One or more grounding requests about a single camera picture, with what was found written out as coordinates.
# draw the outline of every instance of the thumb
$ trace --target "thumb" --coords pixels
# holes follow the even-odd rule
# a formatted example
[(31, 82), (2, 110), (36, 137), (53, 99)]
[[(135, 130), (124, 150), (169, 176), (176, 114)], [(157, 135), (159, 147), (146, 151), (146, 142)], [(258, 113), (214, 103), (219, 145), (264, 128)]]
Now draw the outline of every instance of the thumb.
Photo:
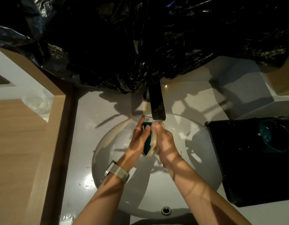
[(156, 130), (157, 136), (158, 135), (162, 136), (163, 134), (166, 133), (160, 122), (154, 121), (153, 125), (154, 125), (154, 128)]
[(151, 134), (151, 127), (147, 125), (141, 133), (140, 140), (145, 142), (150, 134)]

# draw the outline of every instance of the white sink basin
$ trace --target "white sink basin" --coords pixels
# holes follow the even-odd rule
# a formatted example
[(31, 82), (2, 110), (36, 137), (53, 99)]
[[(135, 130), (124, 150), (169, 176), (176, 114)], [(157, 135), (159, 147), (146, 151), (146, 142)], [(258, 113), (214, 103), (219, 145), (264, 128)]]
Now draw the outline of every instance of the white sink basin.
[[(118, 160), (127, 149), (139, 119), (140, 116), (118, 124), (98, 144), (92, 166), (97, 188), (105, 178), (104, 173), (109, 163)], [(217, 190), (222, 176), (207, 129), (172, 114), (166, 114), (164, 124), (173, 133), (177, 149), (186, 162)], [(164, 206), (171, 208), (170, 215), (161, 213)], [(142, 155), (135, 168), (130, 171), (119, 209), (130, 215), (152, 219), (175, 217), (190, 211), (157, 155), (149, 158)]]

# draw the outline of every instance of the teal object in tray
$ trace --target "teal object in tray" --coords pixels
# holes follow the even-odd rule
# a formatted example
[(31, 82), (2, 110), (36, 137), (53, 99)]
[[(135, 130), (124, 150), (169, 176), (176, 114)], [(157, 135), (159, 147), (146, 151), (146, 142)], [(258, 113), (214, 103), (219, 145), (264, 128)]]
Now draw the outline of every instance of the teal object in tray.
[[(143, 129), (144, 129), (147, 125), (152, 126), (152, 122), (144, 122), (144, 123), (143, 123)], [(150, 134), (150, 135), (148, 136), (147, 140), (146, 140), (145, 143), (144, 143), (143, 153), (144, 153), (145, 155), (147, 155), (148, 152), (150, 151), (150, 148), (151, 148), (151, 146), (150, 146), (150, 144), (151, 144), (151, 139), (152, 139), (152, 135)]]

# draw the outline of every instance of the black faucet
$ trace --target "black faucet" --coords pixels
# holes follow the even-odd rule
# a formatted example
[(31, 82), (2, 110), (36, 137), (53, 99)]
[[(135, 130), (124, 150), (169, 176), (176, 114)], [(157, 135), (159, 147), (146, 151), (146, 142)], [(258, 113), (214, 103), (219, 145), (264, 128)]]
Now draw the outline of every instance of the black faucet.
[(145, 101), (151, 103), (152, 118), (154, 121), (165, 121), (165, 109), (163, 104), (160, 81), (156, 84), (146, 84), (143, 94)]

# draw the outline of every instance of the person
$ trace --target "person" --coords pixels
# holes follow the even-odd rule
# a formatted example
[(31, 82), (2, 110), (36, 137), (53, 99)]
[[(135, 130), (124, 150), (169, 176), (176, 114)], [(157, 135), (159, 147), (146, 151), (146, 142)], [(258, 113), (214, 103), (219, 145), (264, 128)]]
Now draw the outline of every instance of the person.
[[(142, 130), (144, 116), (137, 124), (128, 149), (117, 165), (129, 172), (138, 161), (151, 127)], [(186, 201), (199, 225), (250, 225), (251, 223), (229, 202), (215, 192), (180, 156), (171, 132), (160, 123), (152, 128), (157, 133), (159, 158)], [(124, 190), (123, 180), (109, 173), (94, 196), (81, 211), (74, 225), (109, 225)]]

